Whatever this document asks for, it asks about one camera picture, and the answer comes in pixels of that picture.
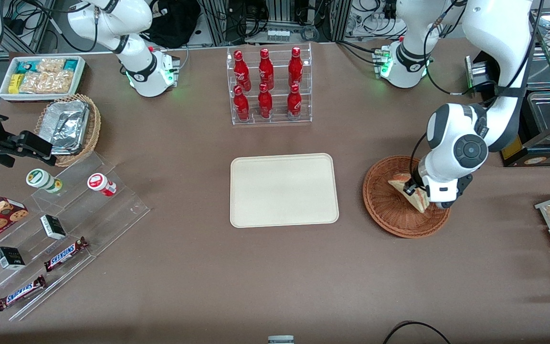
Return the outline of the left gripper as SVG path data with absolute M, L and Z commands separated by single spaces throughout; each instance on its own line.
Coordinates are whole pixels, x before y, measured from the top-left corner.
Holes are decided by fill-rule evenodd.
M 412 196 L 417 188 L 426 189 L 428 200 L 440 209 L 449 209 L 456 200 L 464 194 L 465 189 L 473 181 L 472 174 L 454 179 L 450 182 L 437 182 L 430 176 L 421 176 L 419 171 L 414 171 L 414 183 L 405 183 L 403 191 Z

